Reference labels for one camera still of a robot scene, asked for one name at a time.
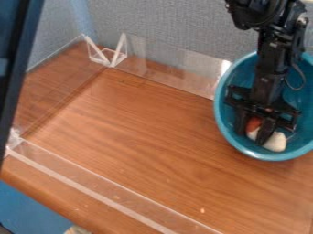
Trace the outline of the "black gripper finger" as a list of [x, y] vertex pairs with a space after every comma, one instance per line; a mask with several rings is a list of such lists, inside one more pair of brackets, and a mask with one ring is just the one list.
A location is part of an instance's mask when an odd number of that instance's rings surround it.
[[243, 109], [236, 109], [233, 118], [233, 131], [236, 134], [243, 134], [246, 132], [247, 121], [248, 112]]
[[268, 117], [263, 118], [255, 139], [255, 143], [258, 145], [263, 145], [266, 143], [275, 129], [276, 129], [276, 120]]

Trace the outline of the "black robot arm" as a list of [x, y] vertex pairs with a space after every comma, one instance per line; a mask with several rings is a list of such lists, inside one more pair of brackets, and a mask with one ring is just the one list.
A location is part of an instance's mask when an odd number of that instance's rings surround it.
[[263, 145], [275, 129], [292, 131], [299, 111], [283, 100], [291, 69], [304, 52], [306, 5], [300, 0], [224, 0], [233, 25], [258, 33], [256, 65], [248, 88], [229, 85], [224, 102], [233, 107], [233, 131], [260, 119], [255, 143]]

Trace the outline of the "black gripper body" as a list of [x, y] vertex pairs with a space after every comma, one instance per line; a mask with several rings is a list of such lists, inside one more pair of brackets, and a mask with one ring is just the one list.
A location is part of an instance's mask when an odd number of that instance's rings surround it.
[[233, 108], [233, 117], [235, 110], [243, 109], [248, 112], [248, 118], [272, 118], [276, 120], [276, 128], [294, 131], [299, 111], [282, 97], [288, 73], [288, 69], [274, 73], [256, 69], [250, 87], [227, 85], [224, 103]]

